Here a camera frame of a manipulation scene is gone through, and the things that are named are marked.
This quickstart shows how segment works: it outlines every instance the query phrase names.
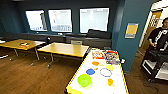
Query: white wall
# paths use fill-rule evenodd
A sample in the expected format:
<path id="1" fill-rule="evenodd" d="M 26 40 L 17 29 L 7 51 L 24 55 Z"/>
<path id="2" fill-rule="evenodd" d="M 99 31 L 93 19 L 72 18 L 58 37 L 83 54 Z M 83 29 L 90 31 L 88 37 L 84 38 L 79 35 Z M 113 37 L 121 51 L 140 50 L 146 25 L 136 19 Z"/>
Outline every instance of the white wall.
<path id="1" fill-rule="evenodd" d="M 162 14 L 160 16 L 160 19 L 164 19 L 165 17 L 168 17 L 168 0 L 162 0 L 162 1 L 156 2 L 151 7 L 151 10 L 160 10 L 160 9 L 163 9 Z M 152 12 L 150 11 L 150 13 L 148 15 L 148 19 L 146 21 L 146 25 L 145 25 L 143 33 L 142 33 L 142 37 L 141 37 L 141 40 L 140 40 L 140 43 L 139 43 L 139 47 L 142 46 L 144 35 L 146 33 L 151 15 L 152 15 Z M 161 26 L 162 26 L 162 20 L 159 20 L 157 27 L 161 27 Z"/>

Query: table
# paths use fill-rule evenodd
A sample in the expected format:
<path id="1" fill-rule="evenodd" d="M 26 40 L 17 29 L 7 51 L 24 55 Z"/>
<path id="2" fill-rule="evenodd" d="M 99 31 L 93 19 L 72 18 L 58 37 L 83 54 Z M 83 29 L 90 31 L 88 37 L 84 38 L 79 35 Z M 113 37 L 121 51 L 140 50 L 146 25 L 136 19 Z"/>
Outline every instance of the table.
<path id="1" fill-rule="evenodd" d="M 105 77 L 100 74 L 102 69 L 106 68 L 105 59 L 93 59 L 91 50 L 88 56 L 85 58 L 68 86 L 66 87 L 67 93 L 70 94 L 129 94 L 126 86 L 125 78 L 123 75 L 121 64 L 112 65 L 114 70 L 111 70 L 112 75 L 109 77 Z M 99 62 L 98 66 L 92 64 L 93 61 Z M 93 69 L 95 73 L 89 75 L 92 79 L 92 82 L 87 87 L 82 87 L 77 82 L 78 77 L 81 74 L 86 74 L 86 70 Z M 108 79 L 113 80 L 112 86 L 108 85 Z"/>
<path id="2" fill-rule="evenodd" d="M 38 49 L 38 51 L 51 53 L 52 61 L 47 66 L 48 68 L 50 68 L 50 64 L 54 61 L 53 55 L 52 55 L 53 53 L 83 58 L 88 48 L 89 46 L 84 46 L 84 45 L 73 45 L 73 44 L 54 42 Z"/>
<path id="3" fill-rule="evenodd" d="M 22 47 L 22 46 L 20 45 L 21 43 L 28 43 L 29 46 L 28 46 L 28 47 Z M 18 40 L 14 40 L 14 41 L 9 41 L 9 42 L 5 42 L 5 43 L 1 43 L 0 46 L 2 46 L 2 47 L 8 47 L 8 48 L 13 48 L 17 56 L 19 56 L 19 55 L 18 55 L 16 49 L 29 50 L 29 49 L 31 49 L 31 48 L 35 48 L 37 60 L 39 60 L 39 55 L 38 55 L 38 53 L 37 53 L 36 46 L 41 45 L 41 44 L 43 44 L 43 43 L 45 43 L 45 42 L 18 39 Z"/>

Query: wall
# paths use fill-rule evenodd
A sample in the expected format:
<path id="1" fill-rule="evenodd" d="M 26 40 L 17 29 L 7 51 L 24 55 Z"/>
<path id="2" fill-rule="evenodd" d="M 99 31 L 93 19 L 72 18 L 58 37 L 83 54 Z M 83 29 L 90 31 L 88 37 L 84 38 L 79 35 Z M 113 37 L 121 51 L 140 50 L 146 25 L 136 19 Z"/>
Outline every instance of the wall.
<path id="1" fill-rule="evenodd" d="M 2 37 L 2 34 L 3 34 L 4 31 L 5 31 L 5 28 L 4 28 L 4 26 L 1 22 L 1 19 L 0 19 L 0 37 Z"/>
<path id="2" fill-rule="evenodd" d="M 138 49 L 138 44 L 152 3 L 153 0 L 125 1 L 119 36 L 116 45 L 116 50 L 119 52 L 120 58 L 126 60 L 125 63 L 122 64 L 125 72 L 130 72 L 131 70 L 131 66 Z M 137 34 L 134 39 L 124 38 L 128 23 L 139 23 Z"/>
<path id="3" fill-rule="evenodd" d="M 21 9 L 20 14 L 23 21 L 23 25 L 25 27 L 26 32 L 34 33 L 34 31 L 29 30 L 29 25 L 27 22 L 27 18 L 25 16 L 25 10 L 38 10 L 43 9 L 45 11 L 46 16 L 46 24 L 48 27 L 48 32 L 39 32 L 39 33 L 49 33 L 49 34 L 56 34 L 51 31 L 50 29 L 50 21 L 48 16 L 49 9 L 71 9 L 72 10 L 72 30 L 73 33 L 80 33 L 80 8 L 110 8 L 110 16 L 109 16 L 109 23 L 108 23 L 108 32 L 112 32 L 113 23 L 114 23 L 114 16 L 115 10 L 117 8 L 117 0 L 106 0 L 106 2 L 102 2 L 101 0 L 50 0 L 50 2 L 20 2 L 19 9 Z"/>
<path id="4" fill-rule="evenodd" d="M 106 0 L 105 2 L 102 2 L 102 0 L 50 0 L 50 2 L 49 0 L 32 0 L 29 2 L 28 0 L 0 6 L 0 19 L 7 32 L 33 33 L 29 30 L 25 10 L 44 9 L 47 27 L 49 28 L 46 33 L 55 34 L 50 30 L 48 9 L 70 8 L 72 9 L 73 33 L 80 33 L 80 8 L 109 7 L 108 32 L 112 32 L 112 47 L 119 52 L 121 59 L 126 59 L 123 69 L 125 72 L 129 72 L 152 3 L 153 0 Z M 128 23 L 139 23 L 134 39 L 124 38 Z"/>
<path id="5" fill-rule="evenodd" d="M 168 0 L 162 0 L 162 1 L 159 1 L 159 2 L 156 2 L 156 3 L 153 3 L 152 4 L 152 7 L 151 7 L 151 10 L 163 10 L 162 11 L 162 14 L 160 16 L 160 19 L 164 19 L 166 17 L 168 17 Z M 150 11 L 149 15 L 148 15 L 148 19 L 146 21 L 146 25 L 145 25 L 145 28 L 143 30 L 143 34 L 142 34 L 142 37 L 141 37 L 141 41 L 139 43 L 139 47 L 142 46 L 142 42 L 143 42 L 143 39 L 144 39 L 144 35 L 146 33 L 146 30 L 147 30 L 147 27 L 148 27 L 148 24 L 149 24 L 149 21 L 150 21 L 150 18 L 151 18 L 151 15 L 152 15 L 152 12 Z M 163 20 L 159 20 L 158 24 L 157 24 L 157 27 L 161 27 L 162 26 L 162 21 Z"/>
<path id="6" fill-rule="evenodd" d="M 0 3 L 0 19 L 7 32 L 24 32 L 15 2 Z"/>

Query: blue circle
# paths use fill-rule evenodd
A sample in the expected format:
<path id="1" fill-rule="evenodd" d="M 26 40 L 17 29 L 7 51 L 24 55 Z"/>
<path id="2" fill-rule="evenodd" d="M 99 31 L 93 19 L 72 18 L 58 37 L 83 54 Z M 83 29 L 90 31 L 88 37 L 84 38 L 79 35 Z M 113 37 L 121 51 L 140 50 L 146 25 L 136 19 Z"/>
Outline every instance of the blue circle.
<path id="1" fill-rule="evenodd" d="M 88 69 L 88 70 L 86 71 L 86 73 L 87 73 L 88 75 L 92 75 L 92 74 L 95 73 L 95 71 L 94 71 L 93 69 Z"/>

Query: door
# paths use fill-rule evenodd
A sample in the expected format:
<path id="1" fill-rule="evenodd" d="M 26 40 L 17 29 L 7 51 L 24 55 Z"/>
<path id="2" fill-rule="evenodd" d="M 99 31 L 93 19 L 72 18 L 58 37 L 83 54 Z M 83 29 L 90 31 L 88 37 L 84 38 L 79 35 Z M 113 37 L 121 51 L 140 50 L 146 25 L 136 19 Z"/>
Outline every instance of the door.
<path id="1" fill-rule="evenodd" d="M 146 51 L 146 49 L 149 47 L 149 41 L 147 40 L 148 36 L 154 30 L 158 24 L 158 21 L 160 20 L 160 15 L 162 13 L 162 10 L 159 11 L 153 11 L 152 16 L 150 18 L 150 22 L 148 24 L 146 34 L 144 35 L 144 39 L 142 42 L 142 48 Z"/>

